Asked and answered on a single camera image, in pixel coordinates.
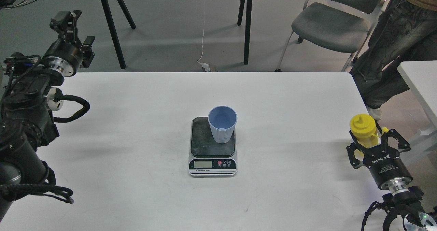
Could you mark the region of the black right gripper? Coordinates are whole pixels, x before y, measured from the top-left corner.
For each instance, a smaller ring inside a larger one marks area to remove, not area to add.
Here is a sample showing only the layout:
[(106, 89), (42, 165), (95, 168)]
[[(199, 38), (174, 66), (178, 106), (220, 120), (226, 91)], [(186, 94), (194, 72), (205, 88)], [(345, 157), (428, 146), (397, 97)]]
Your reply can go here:
[(380, 190), (389, 190), (391, 181), (398, 178), (408, 185), (413, 177), (399, 156), (411, 150), (410, 143), (396, 129), (378, 128), (378, 132), (380, 144), (376, 146), (373, 135), (360, 137), (349, 131), (351, 143), (346, 151), (351, 166), (369, 169)]

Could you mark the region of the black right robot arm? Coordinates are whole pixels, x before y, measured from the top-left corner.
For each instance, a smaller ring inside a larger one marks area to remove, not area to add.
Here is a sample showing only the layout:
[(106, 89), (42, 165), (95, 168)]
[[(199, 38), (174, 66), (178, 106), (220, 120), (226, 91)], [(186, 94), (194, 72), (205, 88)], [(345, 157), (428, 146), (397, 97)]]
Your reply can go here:
[(361, 230), (365, 229), (371, 213), (378, 209), (386, 213), (384, 231), (389, 230), (398, 216), (405, 231), (435, 231), (436, 211), (425, 212), (421, 205), (424, 192), (418, 186), (408, 186), (413, 178), (400, 154), (409, 151), (410, 144), (395, 129), (384, 132), (380, 144), (370, 148), (359, 144), (354, 135), (352, 140), (346, 148), (351, 166), (355, 169), (365, 166), (378, 189), (389, 191), (383, 195), (383, 202), (374, 201), (365, 211)]

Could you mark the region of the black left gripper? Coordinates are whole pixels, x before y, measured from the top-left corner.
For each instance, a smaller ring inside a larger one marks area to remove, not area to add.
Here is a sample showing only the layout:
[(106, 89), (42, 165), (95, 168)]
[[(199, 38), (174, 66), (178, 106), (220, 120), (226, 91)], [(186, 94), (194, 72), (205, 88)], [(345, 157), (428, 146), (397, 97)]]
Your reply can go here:
[(81, 43), (77, 33), (77, 20), (81, 10), (60, 11), (50, 20), (50, 28), (58, 33), (58, 38), (53, 42), (43, 56), (43, 64), (60, 72), (64, 77), (74, 76), (79, 67), (89, 68), (95, 57), (92, 44), (95, 36), (87, 36)]

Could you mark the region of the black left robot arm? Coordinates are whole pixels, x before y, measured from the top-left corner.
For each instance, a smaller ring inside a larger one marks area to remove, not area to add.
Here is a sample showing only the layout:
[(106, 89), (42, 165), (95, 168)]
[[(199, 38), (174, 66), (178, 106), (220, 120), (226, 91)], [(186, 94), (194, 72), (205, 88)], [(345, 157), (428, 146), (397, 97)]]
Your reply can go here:
[(74, 202), (73, 191), (56, 185), (55, 173), (39, 159), (37, 149), (59, 136), (57, 123), (72, 122), (90, 109), (85, 99), (59, 88), (65, 77), (88, 68), (94, 58), (95, 37), (78, 38), (81, 13), (61, 11), (51, 19), (58, 38), (43, 56), (15, 52), (4, 60), (9, 82), (1, 99), (1, 218), (14, 201), (28, 195)]

